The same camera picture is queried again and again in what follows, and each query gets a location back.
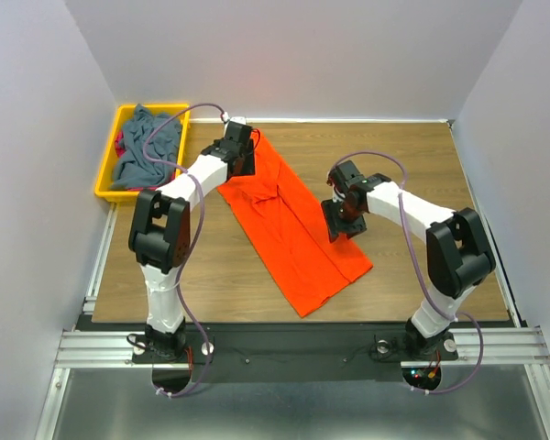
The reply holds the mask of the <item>orange polo shirt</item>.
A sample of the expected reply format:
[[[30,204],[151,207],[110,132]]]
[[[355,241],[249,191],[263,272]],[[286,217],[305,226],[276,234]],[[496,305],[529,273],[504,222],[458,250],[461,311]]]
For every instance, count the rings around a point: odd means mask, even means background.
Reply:
[[[373,268],[352,241],[331,243],[320,203],[260,131],[255,173],[218,187],[294,311],[304,318]]]

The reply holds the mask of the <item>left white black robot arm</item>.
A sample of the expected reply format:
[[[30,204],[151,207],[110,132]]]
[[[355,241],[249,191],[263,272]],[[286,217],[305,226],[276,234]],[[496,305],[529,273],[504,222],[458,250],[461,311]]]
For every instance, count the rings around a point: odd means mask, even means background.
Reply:
[[[178,273],[191,253],[191,210],[220,185],[255,173],[253,127],[245,117],[225,124],[224,135],[204,148],[193,165],[157,190],[137,196],[128,246],[144,276],[148,317],[144,337],[133,342],[167,361],[185,350],[185,317]]]

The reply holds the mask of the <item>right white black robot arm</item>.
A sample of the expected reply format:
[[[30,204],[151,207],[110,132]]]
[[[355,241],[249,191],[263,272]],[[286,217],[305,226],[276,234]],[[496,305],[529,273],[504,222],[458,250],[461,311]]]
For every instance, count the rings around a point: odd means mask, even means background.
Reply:
[[[413,268],[424,298],[405,325],[403,346],[415,358],[432,353],[457,319],[461,303],[496,268],[478,213],[427,202],[381,173],[366,177],[351,159],[337,162],[327,183],[333,196],[321,206],[331,242],[364,233],[366,214],[400,226],[407,241],[423,241],[427,271],[417,261]]]

